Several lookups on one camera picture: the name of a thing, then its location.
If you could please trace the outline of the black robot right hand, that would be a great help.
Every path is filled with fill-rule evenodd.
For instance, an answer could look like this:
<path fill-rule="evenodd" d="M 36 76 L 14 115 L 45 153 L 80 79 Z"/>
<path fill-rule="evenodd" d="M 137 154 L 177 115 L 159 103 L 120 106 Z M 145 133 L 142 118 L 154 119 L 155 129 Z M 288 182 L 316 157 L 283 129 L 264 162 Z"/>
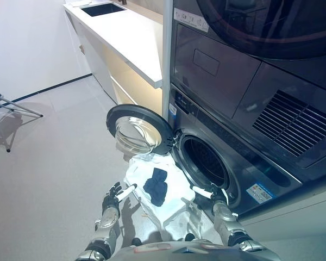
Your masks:
<path fill-rule="evenodd" d="M 207 191 L 207 190 L 202 189 L 195 185 L 191 186 L 190 188 L 197 194 L 199 194 L 205 198 L 208 198 L 208 199 L 212 200 L 213 202 L 221 201 L 221 202 L 224 202 L 226 205 L 229 204 L 228 195 L 227 195 L 226 191 L 224 189 L 218 187 L 214 183 L 211 183 L 211 185 L 210 185 L 211 191 Z"/>

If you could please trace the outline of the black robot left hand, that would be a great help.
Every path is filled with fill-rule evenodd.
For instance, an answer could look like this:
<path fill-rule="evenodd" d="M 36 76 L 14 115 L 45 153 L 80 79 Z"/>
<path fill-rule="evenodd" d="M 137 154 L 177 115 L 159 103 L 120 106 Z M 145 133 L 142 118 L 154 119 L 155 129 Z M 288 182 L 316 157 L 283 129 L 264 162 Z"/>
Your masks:
<path fill-rule="evenodd" d="M 136 183 L 130 185 L 124 190 L 122 189 L 120 182 L 113 184 L 103 199 L 102 212 L 111 207 L 116 208 L 119 212 L 119 203 L 128 197 L 136 188 Z"/>

